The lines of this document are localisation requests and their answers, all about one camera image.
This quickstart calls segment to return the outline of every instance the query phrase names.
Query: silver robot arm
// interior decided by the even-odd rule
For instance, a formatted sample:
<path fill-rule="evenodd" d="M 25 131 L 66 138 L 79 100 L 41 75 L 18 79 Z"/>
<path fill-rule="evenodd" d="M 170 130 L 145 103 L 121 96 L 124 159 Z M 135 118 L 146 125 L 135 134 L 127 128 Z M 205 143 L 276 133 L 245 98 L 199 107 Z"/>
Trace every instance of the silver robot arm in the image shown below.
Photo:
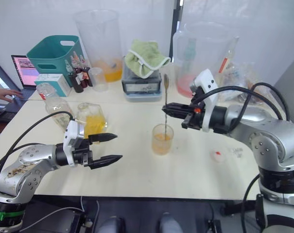
<path fill-rule="evenodd" d="M 201 95 L 217 84 L 207 69 L 198 75 L 190 86 Z M 278 120 L 257 107 L 248 107 L 240 123 L 228 131 L 241 106 L 216 106 L 217 94 L 199 105 L 170 103 L 162 110 L 168 115 L 183 119 L 182 127 L 204 132 L 213 129 L 246 144 L 253 152 L 259 167 L 260 194 L 256 200 L 256 219 L 264 232 L 294 232 L 294 124 Z"/>
<path fill-rule="evenodd" d="M 72 120 L 66 129 L 64 143 L 26 148 L 12 165 L 0 173 L 0 232 L 14 233 L 21 229 L 27 203 L 48 172 L 77 164 L 95 169 L 118 161 L 121 155 L 103 156 L 93 161 L 89 150 L 92 142 L 116 137 L 111 133 L 100 133 L 84 139 L 83 125 Z"/>

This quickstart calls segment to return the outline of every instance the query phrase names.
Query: person's arm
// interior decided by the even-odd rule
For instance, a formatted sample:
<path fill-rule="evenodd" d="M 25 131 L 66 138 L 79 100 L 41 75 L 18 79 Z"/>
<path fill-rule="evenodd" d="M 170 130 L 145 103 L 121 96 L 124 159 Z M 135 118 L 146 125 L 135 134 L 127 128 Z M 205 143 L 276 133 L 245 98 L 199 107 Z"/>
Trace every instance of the person's arm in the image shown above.
<path fill-rule="evenodd" d="M 10 100 L 9 98 L 6 98 L 5 96 L 18 96 L 20 98 L 22 97 L 22 93 L 20 91 L 16 91 L 16 90 L 10 90 L 10 89 L 0 89 L 0 100 L 5 100 L 8 102 L 12 102 L 12 100 Z"/>

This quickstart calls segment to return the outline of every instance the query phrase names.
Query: orange juice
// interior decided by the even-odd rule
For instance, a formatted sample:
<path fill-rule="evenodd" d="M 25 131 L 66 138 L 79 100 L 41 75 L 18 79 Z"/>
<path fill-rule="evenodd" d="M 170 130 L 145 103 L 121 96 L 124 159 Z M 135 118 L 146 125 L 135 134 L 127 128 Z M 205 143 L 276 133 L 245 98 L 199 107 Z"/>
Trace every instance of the orange juice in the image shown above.
<path fill-rule="evenodd" d="M 106 120 L 103 115 L 92 115 L 86 117 L 86 126 L 84 127 L 84 138 L 91 134 L 102 133 L 106 126 Z"/>
<path fill-rule="evenodd" d="M 164 133 L 158 133 L 153 136 L 152 149 L 156 154 L 166 154 L 170 150 L 172 145 L 171 137 Z"/>
<path fill-rule="evenodd" d="M 122 76 L 122 60 L 112 59 L 111 64 L 106 63 L 103 60 L 98 60 L 92 67 L 100 67 L 106 78 L 107 82 L 115 82 L 121 79 Z"/>

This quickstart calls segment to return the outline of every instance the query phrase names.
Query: glass jar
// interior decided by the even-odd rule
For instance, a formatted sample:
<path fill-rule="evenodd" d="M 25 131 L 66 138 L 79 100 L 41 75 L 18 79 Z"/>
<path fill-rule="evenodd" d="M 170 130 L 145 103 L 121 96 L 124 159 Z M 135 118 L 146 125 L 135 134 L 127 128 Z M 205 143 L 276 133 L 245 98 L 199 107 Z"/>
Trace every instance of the glass jar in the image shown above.
<path fill-rule="evenodd" d="M 56 93 L 54 87 L 51 86 L 49 83 L 40 83 L 36 86 L 36 89 L 45 102 L 45 110 L 48 114 L 56 113 L 59 111 L 66 111 L 73 114 L 67 101 L 60 98 L 59 95 Z M 52 118 L 63 131 L 66 130 L 70 122 L 70 117 L 68 114 L 57 114 L 54 115 Z"/>
<path fill-rule="evenodd" d="M 102 108 L 98 104 L 80 103 L 76 119 L 84 124 L 84 138 L 89 135 L 105 132 L 107 121 Z"/>

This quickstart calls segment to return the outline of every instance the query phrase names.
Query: red liquid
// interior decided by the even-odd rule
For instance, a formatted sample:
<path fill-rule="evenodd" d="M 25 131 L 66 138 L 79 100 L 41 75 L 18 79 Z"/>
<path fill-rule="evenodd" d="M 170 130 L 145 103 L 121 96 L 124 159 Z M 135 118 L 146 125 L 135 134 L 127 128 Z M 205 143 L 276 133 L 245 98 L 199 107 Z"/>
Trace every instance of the red liquid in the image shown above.
<path fill-rule="evenodd" d="M 193 82 L 195 75 L 185 74 L 177 80 L 177 91 L 188 98 L 192 98 L 192 91 L 190 90 L 190 83 Z"/>

